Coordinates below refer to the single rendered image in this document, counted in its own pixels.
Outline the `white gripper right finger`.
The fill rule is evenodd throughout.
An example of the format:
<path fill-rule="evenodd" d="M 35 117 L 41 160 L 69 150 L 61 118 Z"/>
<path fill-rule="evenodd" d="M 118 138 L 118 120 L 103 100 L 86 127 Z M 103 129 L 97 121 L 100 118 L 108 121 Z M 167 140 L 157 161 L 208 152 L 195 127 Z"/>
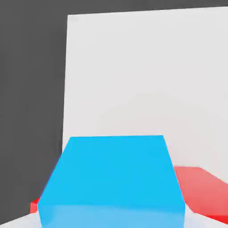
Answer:
<path fill-rule="evenodd" d="M 228 224 L 194 213 L 190 208 L 186 208 L 184 228 L 228 228 Z"/>

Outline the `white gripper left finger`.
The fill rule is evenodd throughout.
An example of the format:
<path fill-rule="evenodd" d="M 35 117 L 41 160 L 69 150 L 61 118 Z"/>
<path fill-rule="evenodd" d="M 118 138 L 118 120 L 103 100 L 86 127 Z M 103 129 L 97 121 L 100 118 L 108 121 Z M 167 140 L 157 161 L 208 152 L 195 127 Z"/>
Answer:
<path fill-rule="evenodd" d="M 42 228 L 39 212 L 4 223 L 0 228 Z"/>

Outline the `small blue cube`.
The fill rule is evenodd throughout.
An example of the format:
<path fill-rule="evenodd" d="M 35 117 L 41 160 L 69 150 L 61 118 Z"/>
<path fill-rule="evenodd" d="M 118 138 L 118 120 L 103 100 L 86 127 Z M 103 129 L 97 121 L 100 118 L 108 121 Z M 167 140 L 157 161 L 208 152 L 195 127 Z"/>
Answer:
<path fill-rule="evenodd" d="M 184 228 L 164 137 L 71 137 L 38 203 L 42 228 Z"/>

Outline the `large red box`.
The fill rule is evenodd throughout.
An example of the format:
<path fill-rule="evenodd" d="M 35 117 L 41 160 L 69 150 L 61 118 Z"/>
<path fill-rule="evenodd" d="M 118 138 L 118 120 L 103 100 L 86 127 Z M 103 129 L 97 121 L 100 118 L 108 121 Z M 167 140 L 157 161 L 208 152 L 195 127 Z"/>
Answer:
<path fill-rule="evenodd" d="M 228 183 L 190 166 L 57 168 L 31 208 L 42 228 L 184 228 L 186 208 L 228 224 Z"/>

